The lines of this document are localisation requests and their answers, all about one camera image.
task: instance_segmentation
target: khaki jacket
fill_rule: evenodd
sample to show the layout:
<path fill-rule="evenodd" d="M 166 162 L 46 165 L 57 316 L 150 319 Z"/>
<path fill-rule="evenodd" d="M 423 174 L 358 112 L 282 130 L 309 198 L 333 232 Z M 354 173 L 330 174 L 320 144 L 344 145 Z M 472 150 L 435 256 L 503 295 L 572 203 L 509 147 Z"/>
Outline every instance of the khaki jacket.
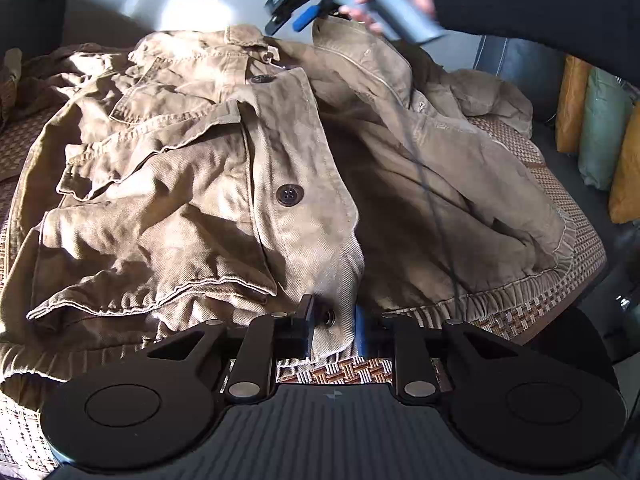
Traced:
<path fill-rule="evenodd" d="M 465 119 L 529 135 L 530 103 L 402 52 L 327 18 L 312 46 L 240 25 L 27 64 L 25 91 L 63 105 L 12 203 L 3 391 L 37 408 L 53 381 L 206 319 L 290 312 L 305 293 L 335 311 L 315 332 L 320 360 L 354 353 L 356 301 L 439 327 L 558 283 L 575 226 Z"/>

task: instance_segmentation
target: metal bolt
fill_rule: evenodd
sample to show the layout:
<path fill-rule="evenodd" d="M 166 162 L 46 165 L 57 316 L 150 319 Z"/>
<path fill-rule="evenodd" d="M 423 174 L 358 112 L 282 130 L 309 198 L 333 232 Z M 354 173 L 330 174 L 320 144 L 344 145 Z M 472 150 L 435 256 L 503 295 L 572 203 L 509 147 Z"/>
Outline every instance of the metal bolt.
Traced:
<path fill-rule="evenodd" d="M 436 392 L 436 387 L 426 381 L 414 381 L 404 387 L 404 392 L 412 397 L 429 397 Z"/>
<path fill-rule="evenodd" d="M 238 399 L 248 399 L 260 393 L 260 386 L 256 383 L 242 382 L 229 386 L 229 394 Z"/>

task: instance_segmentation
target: dark button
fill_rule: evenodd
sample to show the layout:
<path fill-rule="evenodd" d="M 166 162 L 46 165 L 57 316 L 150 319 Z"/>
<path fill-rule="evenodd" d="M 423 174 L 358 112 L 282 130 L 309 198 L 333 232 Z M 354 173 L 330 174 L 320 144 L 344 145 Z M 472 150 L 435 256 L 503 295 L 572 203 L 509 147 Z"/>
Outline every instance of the dark button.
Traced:
<path fill-rule="evenodd" d="M 260 75 L 254 75 L 251 78 L 251 82 L 252 83 L 270 83 L 271 81 L 273 81 L 275 78 L 272 75 L 267 75 L 267 74 L 260 74 Z"/>
<path fill-rule="evenodd" d="M 327 327 L 332 327 L 335 324 L 335 312 L 332 308 L 324 313 L 322 316 L 322 322 Z"/>
<path fill-rule="evenodd" d="M 276 198 L 280 205 L 291 207 L 302 200 L 305 190 L 296 184 L 285 184 L 276 191 Z"/>

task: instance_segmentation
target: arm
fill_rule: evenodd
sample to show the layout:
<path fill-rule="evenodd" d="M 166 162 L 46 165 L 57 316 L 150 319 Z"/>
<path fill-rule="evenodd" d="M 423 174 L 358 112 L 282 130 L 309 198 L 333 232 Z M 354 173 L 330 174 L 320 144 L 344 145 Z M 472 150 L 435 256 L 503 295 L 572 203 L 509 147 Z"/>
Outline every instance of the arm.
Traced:
<path fill-rule="evenodd" d="M 640 0 L 433 0 L 445 28 L 543 43 L 640 85 Z"/>

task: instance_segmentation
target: pocket flap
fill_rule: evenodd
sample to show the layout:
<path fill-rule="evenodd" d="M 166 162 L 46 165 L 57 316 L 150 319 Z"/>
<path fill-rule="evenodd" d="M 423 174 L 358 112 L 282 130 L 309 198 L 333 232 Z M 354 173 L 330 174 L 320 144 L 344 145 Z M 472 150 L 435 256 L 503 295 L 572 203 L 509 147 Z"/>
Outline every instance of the pocket flap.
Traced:
<path fill-rule="evenodd" d="M 108 184 L 126 179 L 153 154 L 185 146 L 217 124 L 239 122 L 238 102 L 229 100 L 209 110 L 158 116 L 101 142 L 67 145 L 57 191 L 90 200 Z"/>

